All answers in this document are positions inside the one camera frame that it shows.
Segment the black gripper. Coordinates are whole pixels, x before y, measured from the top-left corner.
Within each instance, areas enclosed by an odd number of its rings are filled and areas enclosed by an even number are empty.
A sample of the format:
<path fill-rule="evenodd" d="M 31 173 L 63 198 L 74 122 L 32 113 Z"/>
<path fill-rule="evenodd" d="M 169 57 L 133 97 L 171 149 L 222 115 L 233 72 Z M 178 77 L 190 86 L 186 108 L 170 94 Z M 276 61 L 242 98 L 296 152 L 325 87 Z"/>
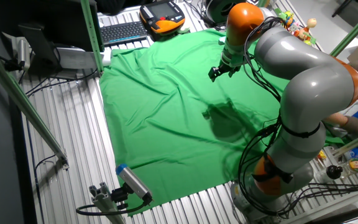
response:
<path fill-rule="evenodd" d="M 211 67 L 208 72 L 208 76 L 212 82 L 221 75 L 221 72 L 229 72 L 229 78 L 231 78 L 236 72 L 238 72 L 244 64 L 243 55 L 221 55 L 219 67 Z"/>

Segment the person left hand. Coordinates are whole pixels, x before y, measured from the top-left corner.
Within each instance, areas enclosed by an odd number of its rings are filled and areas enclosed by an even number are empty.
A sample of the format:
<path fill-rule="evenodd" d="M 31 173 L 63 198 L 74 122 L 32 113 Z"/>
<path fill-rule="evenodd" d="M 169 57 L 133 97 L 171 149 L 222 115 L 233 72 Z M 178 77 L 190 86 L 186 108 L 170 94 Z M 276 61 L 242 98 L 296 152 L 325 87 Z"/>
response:
<path fill-rule="evenodd" d="M 334 113 L 324 118 L 323 121 L 331 125 L 344 126 L 347 124 L 349 118 L 341 113 Z"/>

